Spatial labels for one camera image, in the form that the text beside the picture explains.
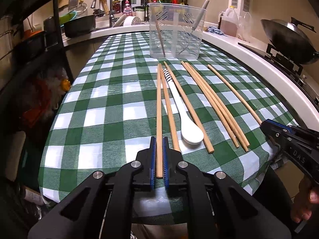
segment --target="tablecloth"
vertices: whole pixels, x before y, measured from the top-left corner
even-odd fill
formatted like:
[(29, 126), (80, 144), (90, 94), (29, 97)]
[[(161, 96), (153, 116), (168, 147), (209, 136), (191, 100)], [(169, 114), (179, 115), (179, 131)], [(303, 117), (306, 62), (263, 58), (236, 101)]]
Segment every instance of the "tablecloth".
[[(215, 111), (178, 59), (166, 60), (182, 85), (214, 146), (190, 147), (181, 140), (181, 122), (170, 101), (185, 161), (201, 171), (222, 170), (252, 194), (276, 153), (258, 123), (232, 91), (206, 66), (211, 64), (238, 90), (261, 120), (296, 125), (286, 107), (260, 80), (217, 47), (202, 43), (197, 60), (188, 60), (217, 92), (242, 128), (249, 151), (235, 148)], [(39, 186), (43, 196), (59, 202), (95, 170), (117, 171), (149, 148), (156, 135), (156, 76), (162, 60), (150, 57), (147, 32), (109, 37), (87, 62), (65, 96), (44, 148)], [(163, 136), (172, 148), (162, 94)], [(183, 199), (165, 191), (162, 180), (151, 193), (137, 193), (133, 216), (145, 223), (176, 223)]]

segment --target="wok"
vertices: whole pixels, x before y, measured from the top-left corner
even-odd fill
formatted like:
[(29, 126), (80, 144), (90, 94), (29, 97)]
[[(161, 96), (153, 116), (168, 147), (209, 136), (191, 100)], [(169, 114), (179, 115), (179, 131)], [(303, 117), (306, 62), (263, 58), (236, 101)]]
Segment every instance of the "wok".
[(291, 18), (291, 23), (283, 20), (261, 20), (264, 31), (274, 47), (296, 64), (312, 64), (319, 59), (319, 53), (313, 47), (305, 33), (298, 28), (301, 25), (315, 32), (315, 28)]

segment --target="human hand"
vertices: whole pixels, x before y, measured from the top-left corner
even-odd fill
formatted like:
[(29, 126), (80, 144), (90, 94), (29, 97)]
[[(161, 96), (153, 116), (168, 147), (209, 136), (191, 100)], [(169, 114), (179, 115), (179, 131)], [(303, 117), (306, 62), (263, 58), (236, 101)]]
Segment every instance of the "human hand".
[(312, 214), (313, 204), (319, 204), (319, 187), (312, 188), (310, 180), (304, 177), (299, 183), (299, 192), (292, 205), (291, 219), (296, 223), (308, 220)]

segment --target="wooden chopstick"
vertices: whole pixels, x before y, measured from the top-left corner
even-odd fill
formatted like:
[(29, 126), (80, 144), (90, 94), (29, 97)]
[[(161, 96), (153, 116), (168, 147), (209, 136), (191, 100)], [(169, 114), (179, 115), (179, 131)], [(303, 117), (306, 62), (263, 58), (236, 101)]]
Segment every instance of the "wooden chopstick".
[(220, 110), (220, 107), (218, 107), (218, 105), (216, 104), (216, 99), (213, 98), (213, 95), (211, 95), (209, 93), (209, 90), (203, 84), (203, 82), (199, 79), (199, 77), (195, 74), (195, 72), (186, 63), (184, 63), (183, 61), (181, 61), (181, 64), (184, 66), (184, 68), (188, 71), (188, 73), (194, 79), (194, 81), (196, 82), (198, 87), (202, 90), (203, 94), (206, 96), (206, 98), (209, 101), (210, 105), (213, 107), (213, 109), (217, 113), (218, 117), (220, 118), (221, 122), (223, 123), (225, 129), (227, 130), (227, 133), (228, 133), (229, 137), (232, 139), (232, 141), (233, 141), (234, 145), (236, 146), (236, 148), (238, 148), (239, 145), (238, 145), (238, 142), (237, 142), (237, 140), (235, 138), (235, 135), (232, 132), (232, 130), (230, 129), (229, 124), (227, 123), (223, 113)]
[(230, 85), (230, 83), (227, 82), (226, 79), (223, 76), (221, 76), (221, 74), (219, 72), (217, 72), (211, 65), (208, 65), (208, 68), (211, 71), (213, 71), (214, 74), (217, 75), (219, 77), (219, 79), (221, 79), (224, 82), (224, 84), (226, 84), (228, 86), (228, 88), (237, 96), (237, 98), (242, 102), (242, 104), (244, 104), (244, 106), (251, 113), (251, 115), (253, 115), (253, 117), (258, 122), (258, 124), (261, 125), (261, 123), (262, 123), (261, 119), (258, 117), (256, 112), (253, 111), (253, 109), (249, 106), (249, 104), (244, 100), (244, 98), (234, 89), (234, 87), (232, 87)]
[(238, 138), (239, 142), (243, 145), (245, 145), (243, 148), (246, 150), (246, 147), (249, 147), (249, 142), (241, 130), (240, 126), (237, 124), (236, 120), (232, 116), (232, 114), (229, 112), (225, 104), (222, 102), (221, 98), (218, 97), (216, 92), (209, 86), (209, 84), (205, 81), (205, 79), (189, 64), (186, 63), (196, 74), (197, 76), (202, 80), (202, 82), (205, 84), (205, 86), (208, 88), (208, 90), (213, 95), (213, 99), (215, 98), (215, 103), (220, 108), (220, 111), (223, 113), (226, 121), (228, 122), (230, 128), (234, 132), (235, 136)]
[(204, 133), (204, 139), (203, 139), (204, 145), (206, 146), (208, 153), (211, 154), (212, 152), (214, 152), (214, 148), (213, 148), (212, 143), (210, 142), (210, 140), (209, 140), (209, 138), (208, 138), (208, 136), (207, 136), (207, 133), (206, 133), (206, 131), (205, 131), (205, 129), (204, 129), (202, 123), (200, 122), (200, 120), (199, 120), (199, 118), (198, 118), (198, 116), (197, 116), (197, 113), (195, 112), (195, 110), (194, 110), (192, 104), (189, 102), (189, 100), (188, 100), (188, 98), (187, 98), (185, 92), (183, 91), (183, 88), (181, 87), (181, 85), (180, 85), (179, 82), (177, 81), (177, 79), (176, 79), (175, 75), (173, 74), (171, 68), (167, 65), (166, 62), (164, 62), (164, 64), (165, 64), (167, 70), (169, 71), (169, 73), (170, 73), (170, 75), (171, 75), (171, 77), (172, 77), (172, 79), (173, 79), (173, 82), (175, 83), (175, 86), (176, 86), (176, 88), (178, 89), (178, 91), (179, 91), (179, 93), (180, 93), (180, 95), (181, 95), (181, 97), (182, 97), (182, 99), (183, 99), (183, 101), (184, 101), (184, 103), (185, 103), (185, 105), (186, 105), (188, 111), (190, 112), (190, 114), (191, 114), (191, 116), (192, 116), (192, 118), (193, 118), (195, 124), (196, 124), (196, 125), (202, 130), (202, 132)]
[[(150, 9), (151, 9), (152, 15), (155, 15), (155, 11), (153, 10), (153, 8), (151, 6), (150, 6)], [(162, 35), (160, 33), (160, 27), (159, 27), (159, 23), (157, 22), (156, 16), (154, 17), (154, 20), (155, 20), (155, 25), (156, 25), (157, 32), (159, 34), (159, 41), (160, 41), (160, 44), (162, 46), (163, 55), (165, 57), (164, 43), (163, 43)]]
[(157, 65), (156, 88), (156, 177), (163, 178), (163, 139), (162, 139), (162, 96), (161, 96), (161, 64)]
[(168, 122), (169, 122), (169, 128), (171, 130), (171, 135), (172, 135), (172, 141), (173, 141), (173, 148), (176, 151), (181, 151), (179, 144), (178, 144), (178, 137), (177, 137), (177, 132), (176, 132), (176, 126), (175, 126), (175, 121), (174, 121), (174, 116), (171, 108), (171, 102), (169, 100), (169, 94), (168, 94), (168, 89), (166, 86), (166, 79), (164, 77), (162, 65), (160, 65), (160, 76), (162, 79), (162, 84), (163, 84), (163, 90), (164, 90), (164, 97), (165, 97), (165, 103), (166, 103), (166, 108), (167, 108), (167, 116), (168, 116)]

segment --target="pot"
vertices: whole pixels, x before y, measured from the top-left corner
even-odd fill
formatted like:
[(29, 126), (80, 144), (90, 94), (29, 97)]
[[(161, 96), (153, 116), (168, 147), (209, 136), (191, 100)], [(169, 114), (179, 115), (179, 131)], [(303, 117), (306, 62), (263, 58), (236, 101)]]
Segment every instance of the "pot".
[(291, 23), (283, 20), (261, 20), (264, 31), (274, 47), (296, 64), (312, 64), (319, 60), (319, 53), (307, 35), (298, 28), (301, 25), (316, 33), (315, 28), (291, 18)]
[(88, 15), (70, 20), (64, 24), (64, 32), (67, 37), (78, 37), (95, 30), (95, 15)]
[(45, 33), (36, 33), (14, 47), (13, 56), (19, 65), (24, 65), (45, 51)]

